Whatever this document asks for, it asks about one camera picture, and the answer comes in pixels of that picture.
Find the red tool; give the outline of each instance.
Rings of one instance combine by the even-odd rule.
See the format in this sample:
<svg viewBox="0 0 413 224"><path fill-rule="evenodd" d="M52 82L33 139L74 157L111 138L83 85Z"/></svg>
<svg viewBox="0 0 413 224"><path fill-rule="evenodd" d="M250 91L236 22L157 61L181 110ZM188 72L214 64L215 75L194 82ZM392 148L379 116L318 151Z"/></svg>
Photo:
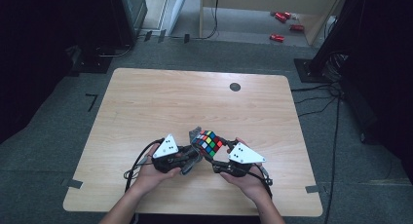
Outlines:
<svg viewBox="0 0 413 224"><path fill-rule="evenodd" d="M283 16L286 17L286 19L291 19L291 13L282 13Z"/></svg>
<svg viewBox="0 0 413 224"><path fill-rule="evenodd" d="M291 31L304 31L304 26L301 24L292 24L289 26L289 30Z"/></svg>
<svg viewBox="0 0 413 224"><path fill-rule="evenodd" d="M270 35L270 40L273 40L273 41L277 41L277 42L283 42L283 39L284 39L284 37L283 36L281 36L281 35L278 35L278 34L271 34Z"/></svg>
<svg viewBox="0 0 413 224"><path fill-rule="evenodd" d="M286 22L286 17L282 13L276 13L274 17L282 23Z"/></svg>

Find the wooden table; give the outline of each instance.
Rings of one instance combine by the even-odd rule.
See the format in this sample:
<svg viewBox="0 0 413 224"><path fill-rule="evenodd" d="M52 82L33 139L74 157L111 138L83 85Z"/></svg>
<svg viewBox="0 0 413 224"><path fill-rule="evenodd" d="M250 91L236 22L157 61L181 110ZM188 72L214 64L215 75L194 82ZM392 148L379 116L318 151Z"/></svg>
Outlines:
<svg viewBox="0 0 413 224"><path fill-rule="evenodd" d="M232 83L241 85L238 92ZM130 169L150 142L172 133L189 144L188 131L242 138L266 157L273 201L282 215L320 216L318 193L288 81L283 76L118 68L110 81L63 206L108 211L123 195ZM215 160L228 162L226 150ZM256 215L256 208L202 160L186 176L161 184L140 213Z"/></svg>

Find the black cable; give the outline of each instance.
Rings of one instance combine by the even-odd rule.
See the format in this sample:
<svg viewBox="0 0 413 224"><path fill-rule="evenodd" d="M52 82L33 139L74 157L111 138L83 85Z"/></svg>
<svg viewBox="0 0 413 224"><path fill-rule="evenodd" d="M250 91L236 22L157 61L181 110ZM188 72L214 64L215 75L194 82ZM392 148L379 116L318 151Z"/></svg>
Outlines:
<svg viewBox="0 0 413 224"><path fill-rule="evenodd" d="M191 40L206 40L206 39L209 39L209 38L211 38L216 32L217 32L217 29L218 29L218 18L217 18L217 15L216 15L216 13L217 13L217 11L218 11L218 1L219 0L216 0L215 1L215 13L214 12L212 12L212 17L213 17L213 20L214 20L214 22L215 22L215 26L214 26L214 28L212 29L212 32L207 36L207 37L195 37L195 38L191 38ZM139 38L141 38L141 37L145 37L146 35L139 35L138 37L137 37L137 39L139 39ZM178 37L178 36L164 36L164 37L167 37L167 38L171 38L171 39L184 39L184 37Z"/></svg>
<svg viewBox="0 0 413 224"><path fill-rule="evenodd" d="M129 170L129 175L128 175L128 181L127 181L127 186L125 188L125 192L128 191L128 189L131 187L131 180L133 178L133 171L136 167L136 165L139 163L140 158L142 157L142 155L146 152L146 150L148 150L148 148L150 148L152 145L156 144L156 143L162 143L164 142L164 138L162 139L157 139L155 141L153 141L152 143L148 144L143 150L142 152L140 152L139 156L137 157L136 161L134 162L133 166L131 167L131 169Z"/></svg>
<svg viewBox="0 0 413 224"><path fill-rule="evenodd" d="M324 108L322 108L321 110L313 111L313 112L308 112L308 113L304 113L304 114L300 114L300 115L298 115L298 117L302 117L302 116L310 115L310 114L321 113L321 112L324 111L324 110L328 107L328 105L330 105L335 99L337 99L337 96L334 96L334 98L333 98L332 100L330 100L330 101L324 106Z"/></svg>
<svg viewBox="0 0 413 224"><path fill-rule="evenodd" d="M205 37L205 38L198 38L198 39L201 39L201 40L209 39L209 38L211 38L211 37L215 34L216 30L218 29L218 18L217 18L217 16L216 16L216 12L217 12L217 9L218 9L218 1L219 1L219 0L216 0L216 1L215 1L215 14L212 14L213 20L214 20L214 22L215 22L215 27L212 29L212 32L209 34L209 36L207 36L207 37Z"/></svg>
<svg viewBox="0 0 413 224"><path fill-rule="evenodd" d="M127 46L128 46L128 48L127 48L124 52L122 52L122 53L120 53L120 54L117 54L117 55L97 55L97 56L101 56L101 57L118 57L118 56L124 56L125 54L127 54L127 53L131 50L131 45L127 45Z"/></svg>
<svg viewBox="0 0 413 224"><path fill-rule="evenodd" d="M339 122L339 115L340 115L340 99L341 97L338 97L337 101L337 114L336 114L336 126L335 126L335 132L334 132L334 142L333 142L333 158L332 158L332 166L331 166L331 187L330 187L330 192L329 192L329 199L328 199L328 205L327 205L327 211L325 212L325 218L324 218L324 224L328 223L328 218L330 215L330 208L331 208L331 201L333 198L333 191L334 191L334 180L335 180L335 161L336 161L336 148L337 148L337 134L338 134L338 122Z"/></svg>
<svg viewBox="0 0 413 224"><path fill-rule="evenodd" d="M306 91L313 91L313 90L318 90L319 88L324 88L324 87L332 87L332 85L335 82L332 82L328 85L320 85L320 86L315 86L315 87L311 87L311 88L303 88L303 89L293 89L291 90L292 92L306 92Z"/></svg>
<svg viewBox="0 0 413 224"><path fill-rule="evenodd" d="M341 91L340 91L340 89L338 89L338 88L336 88L336 87L334 87L334 86L331 86L331 88L333 88L333 91L337 92L337 93L333 93L332 89L328 89L328 91L330 92L330 95L331 95L331 96L336 96L336 97L341 96Z"/></svg>
<svg viewBox="0 0 413 224"><path fill-rule="evenodd" d="M124 172L124 178L125 178L125 179L128 179L128 174L129 174L131 171L134 171L135 169L137 169L137 168L139 168L139 167L142 167L142 166L145 166L145 165L153 165L153 163L150 163L150 164L145 164L145 163L143 163L143 164L137 164L137 165L135 165L133 169L129 169L129 170L127 170L127 171Z"/></svg>
<svg viewBox="0 0 413 224"><path fill-rule="evenodd" d="M364 0L362 3L362 7L361 7L361 14L360 14L360 22L358 24L358 34L357 34L357 38L360 38L360 34L361 34L361 26L362 26L362 16L364 15L364 9L365 9L365 2L367 0Z"/></svg>
<svg viewBox="0 0 413 224"><path fill-rule="evenodd" d="M331 98L331 96L310 97L310 98L302 99L302 100L300 100L300 101L294 101L294 104L300 104L300 103L303 103L304 101L307 101L307 100L313 100L313 99L329 99L329 98Z"/></svg>
<svg viewBox="0 0 413 224"><path fill-rule="evenodd" d="M270 196L270 198L271 198L271 199L273 198L273 193L271 192L270 186L267 184L267 182L266 182L266 180L265 180L264 173L263 173L262 171L261 171L261 173L263 173L263 177L264 177L264 178L256 175L256 174L253 173L253 172L249 172L249 171L246 171L246 170L241 169L241 168L236 168L236 167L234 167L234 169L237 169L237 170L239 170L239 171L241 171L241 172L244 172L244 173L246 173L246 174L249 174L249 175L251 175L251 176L253 176L253 177L258 178L258 179L261 181L262 185L264 185L264 188L265 188L265 190L267 191L267 193L268 193L268 195Z"/></svg>

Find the finger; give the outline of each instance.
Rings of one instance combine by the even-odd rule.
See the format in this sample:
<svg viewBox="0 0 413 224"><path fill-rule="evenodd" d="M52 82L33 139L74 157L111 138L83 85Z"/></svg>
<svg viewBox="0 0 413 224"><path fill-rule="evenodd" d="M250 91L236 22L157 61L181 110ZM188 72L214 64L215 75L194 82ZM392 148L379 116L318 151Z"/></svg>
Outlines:
<svg viewBox="0 0 413 224"><path fill-rule="evenodd" d="M242 139L236 137L235 139L237 139L239 142L241 142L242 144L246 145L245 141L243 141Z"/></svg>
<svg viewBox="0 0 413 224"><path fill-rule="evenodd" d="M219 175L221 175L225 179L225 181L229 183L232 183L232 180L234 179L234 177L231 174L226 172L220 172Z"/></svg>
<svg viewBox="0 0 413 224"><path fill-rule="evenodd" d="M172 178L175 177L177 174L179 174L181 171L181 168L173 168L168 173L165 173L166 178Z"/></svg>

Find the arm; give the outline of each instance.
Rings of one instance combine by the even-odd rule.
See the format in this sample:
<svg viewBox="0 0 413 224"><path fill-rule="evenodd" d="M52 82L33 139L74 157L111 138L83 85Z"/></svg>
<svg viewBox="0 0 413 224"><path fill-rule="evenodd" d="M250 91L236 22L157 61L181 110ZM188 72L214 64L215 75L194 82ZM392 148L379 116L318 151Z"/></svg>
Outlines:
<svg viewBox="0 0 413 224"><path fill-rule="evenodd" d="M157 144L152 146L148 155L153 155ZM152 163L152 157L148 157L147 164ZM99 222L104 223L126 223L129 224L140 200L156 188L162 181L175 177L180 172L180 168L174 168L168 173L162 173L155 169L153 165L142 166L137 179L124 196L110 209Z"/></svg>
<svg viewBox="0 0 413 224"><path fill-rule="evenodd" d="M253 166L249 171L261 176L261 172L256 166ZM244 177L234 177L226 172L221 172L220 174L227 182L238 186L241 191L255 203L262 224L284 223L282 216L274 206L273 201L260 180L249 174Z"/></svg>

